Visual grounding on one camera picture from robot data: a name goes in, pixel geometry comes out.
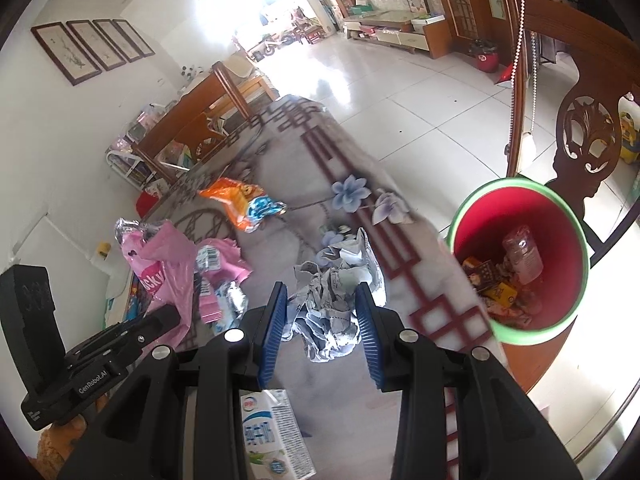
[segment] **floral tablecloth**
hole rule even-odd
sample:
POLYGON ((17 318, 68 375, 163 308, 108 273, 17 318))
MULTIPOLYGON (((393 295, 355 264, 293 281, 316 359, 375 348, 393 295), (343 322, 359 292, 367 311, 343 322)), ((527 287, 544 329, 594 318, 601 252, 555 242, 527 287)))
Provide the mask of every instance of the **floral tablecloth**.
MULTIPOLYGON (((465 350, 482 344, 505 363, 478 297, 428 221, 411 212, 413 223, 393 224, 387 218, 373 225, 374 194, 353 213, 334 209, 332 184, 350 175, 366 179, 370 190, 402 196, 379 161, 365 154, 322 105, 285 96, 253 117, 211 160, 182 177, 150 219, 169 218, 196 242, 234 238, 254 268, 242 282, 250 308, 266 303, 276 281, 293 294, 293 266, 314 260, 327 231, 362 227, 385 277, 387 308, 439 346, 465 350), (288 211, 267 218, 256 232, 236 231, 217 202, 196 194, 222 174, 259 184, 274 200, 287 203, 288 211)), ((183 347, 202 345, 209 337, 196 315, 183 347)), ((288 390, 300 428, 309 436, 305 441, 316 478, 389 478, 400 396, 375 389, 361 345, 348 356, 315 364, 296 337, 281 345, 274 380, 288 390)), ((448 392, 446 404, 447 458, 456 478, 456 421, 448 392)))

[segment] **green rim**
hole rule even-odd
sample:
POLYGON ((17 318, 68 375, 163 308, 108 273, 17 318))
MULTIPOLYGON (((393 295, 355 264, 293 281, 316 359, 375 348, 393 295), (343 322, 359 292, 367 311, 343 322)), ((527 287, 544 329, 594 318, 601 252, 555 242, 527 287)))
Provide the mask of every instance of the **green rim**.
POLYGON ((453 241, 456 239, 456 232, 458 231, 458 227, 460 226, 462 218, 469 210, 469 208, 471 208, 471 206, 481 196, 484 196, 487 193, 495 191, 496 189, 501 189, 503 187, 523 187, 526 189, 531 189, 533 191, 537 191, 538 193, 544 195, 549 200, 554 202, 564 212, 571 224, 574 226, 575 233, 578 237, 578 243, 580 244, 580 248, 582 250, 582 284, 580 286, 580 293, 575 300, 574 306, 572 306, 571 310, 558 323, 547 328, 542 328, 540 330, 518 330, 516 328, 504 326, 494 321, 493 319, 490 320, 491 328, 494 331, 494 334, 498 341, 521 346, 537 345, 539 343, 543 343, 555 338, 559 333, 567 328, 578 315, 578 307, 580 306, 580 302, 582 301, 582 297, 584 296, 584 291, 587 287, 587 278, 589 277, 590 264, 589 254, 587 252, 587 240, 584 237, 584 232, 582 231, 580 222, 578 222, 578 219, 576 218, 574 212, 571 211, 571 208, 569 208, 566 202, 562 200, 562 198, 560 198, 560 196, 557 195, 554 191, 544 186, 543 184, 539 184, 526 178, 501 178, 499 180, 489 182, 488 184, 485 184, 484 186, 477 189, 462 203, 458 211, 456 211, 456 214, 451 221, 451 226, 449 227, 449 234, 447 235, 447 245, 449 246, 449 250, 452 253, 453 241))

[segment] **trash can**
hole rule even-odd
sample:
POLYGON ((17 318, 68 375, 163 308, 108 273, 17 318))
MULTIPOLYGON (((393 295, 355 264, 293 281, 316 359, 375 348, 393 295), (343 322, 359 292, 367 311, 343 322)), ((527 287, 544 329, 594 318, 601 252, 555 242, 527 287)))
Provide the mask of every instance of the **trash can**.
POLYGON ((476 68, 482 72, 495 72, 500 66, 498 46, 487 40, 474 40, 469 46, 469 53, 476 57, 476 68))
POLYGON ((589 275, 587 241, 564 200, 532 180, 495 180, 460 206, 447 243, 459 262, 470 256, 501 262, 503 237, 523 224, 530 227, 544 265, 540 277, 530 284, 543 309, 526 329, 494 320, 491 326, 503 343, 535 345, 553 339, 573 322, 589 275))

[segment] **picture frame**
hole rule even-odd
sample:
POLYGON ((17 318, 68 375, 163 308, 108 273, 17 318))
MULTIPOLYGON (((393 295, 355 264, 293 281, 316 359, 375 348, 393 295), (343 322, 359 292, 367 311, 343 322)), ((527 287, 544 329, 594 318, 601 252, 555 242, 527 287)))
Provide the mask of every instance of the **picture frame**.
POLYGON ((62 22, 36 25, 31 33, 73 86, 102 72, 62 22))
POLYGON ((406 0, 409 4, 409 10, 411 12, 426 12, 429 13, 429 4, 427 0, 406 0))
POLYGON ((110 19, 94 20, 94 25, 100 30, 105 38, 111 41, 115 49, 124 56, 124 58, 133 63, 144 56, 138 47, 132 44, 113 24, 110 19))
POLYGON ((66 22, 69 30, 76 35, 78 41, 94 56, 106 71, 113 70, 127 64, 127 61, 100 33, 89 20, 69 20, 66 22))
POLYGON ((137 32, 135 28, 127 20, 111 20, 115 28, 118 29, 120 34, 129 40, 133 46, 137 47, 142 53, 142 56, 149 57, 155 54, 154 50, 143 40, 142 36, 137 32))

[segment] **milk carton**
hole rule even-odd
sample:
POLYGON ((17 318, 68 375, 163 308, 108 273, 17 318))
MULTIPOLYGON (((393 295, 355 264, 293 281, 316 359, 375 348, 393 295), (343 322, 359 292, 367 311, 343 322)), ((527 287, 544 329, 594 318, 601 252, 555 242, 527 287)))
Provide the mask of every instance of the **milk carton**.
POLYGON ((240 397, 244 448, 256 480, 304 480, 316 474, 285 390, 240 397))

